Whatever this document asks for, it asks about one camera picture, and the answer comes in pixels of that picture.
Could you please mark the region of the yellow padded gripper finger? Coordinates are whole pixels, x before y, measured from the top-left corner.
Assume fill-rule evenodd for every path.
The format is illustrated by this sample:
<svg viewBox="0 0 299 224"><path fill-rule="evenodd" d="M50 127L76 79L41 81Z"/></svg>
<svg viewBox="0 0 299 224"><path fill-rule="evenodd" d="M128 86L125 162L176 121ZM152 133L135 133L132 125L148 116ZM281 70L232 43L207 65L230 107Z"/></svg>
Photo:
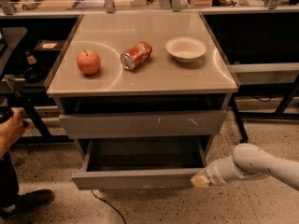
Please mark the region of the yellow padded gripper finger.
<svg viewBox="0 0 299 224"><path fill-rule="evenodd" d="M192 184L197 188L208 188L210 180L204 171L201 171L191 178Z"/></svg>

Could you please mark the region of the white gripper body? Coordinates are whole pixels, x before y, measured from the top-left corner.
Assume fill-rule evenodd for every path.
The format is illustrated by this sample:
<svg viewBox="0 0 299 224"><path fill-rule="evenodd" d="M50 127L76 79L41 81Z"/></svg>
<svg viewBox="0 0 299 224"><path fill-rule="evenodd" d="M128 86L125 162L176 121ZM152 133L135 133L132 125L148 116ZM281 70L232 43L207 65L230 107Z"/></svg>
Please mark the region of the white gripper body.
<svg viewBox="0 0 299 224"><path fill-rule="evenodd" d="M210 163L204 174L212 186L222 186L232 180L232 160L218 159Z"/></svg>

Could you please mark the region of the person's hand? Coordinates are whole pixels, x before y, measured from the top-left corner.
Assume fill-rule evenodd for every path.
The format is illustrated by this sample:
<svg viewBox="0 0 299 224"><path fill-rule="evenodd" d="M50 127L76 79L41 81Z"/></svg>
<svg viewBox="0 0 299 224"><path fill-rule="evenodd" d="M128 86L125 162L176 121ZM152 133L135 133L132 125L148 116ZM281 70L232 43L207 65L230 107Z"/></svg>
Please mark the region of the person's hand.
<svg viewBox="0 0 299 224"><path fill-rule="evenodd" d="M22 114L19 108L12 109L12 117L0 124L0 159L22 137L25 132Z"/></svg>

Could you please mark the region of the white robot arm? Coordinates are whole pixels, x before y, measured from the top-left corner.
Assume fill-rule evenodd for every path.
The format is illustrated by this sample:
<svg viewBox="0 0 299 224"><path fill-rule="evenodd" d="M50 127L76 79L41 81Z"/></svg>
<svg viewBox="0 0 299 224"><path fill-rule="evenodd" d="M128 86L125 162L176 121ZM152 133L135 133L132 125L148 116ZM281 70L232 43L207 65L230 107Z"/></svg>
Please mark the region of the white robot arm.
<svg viewBox="0 0 299 224"><path fill-rule="evenodd" d="M214 160L191 178L197 188L223 186L235 180L261 179L265 175L299 190L299 162L273 156L260 147L242 143L230 156Z"/></svg>

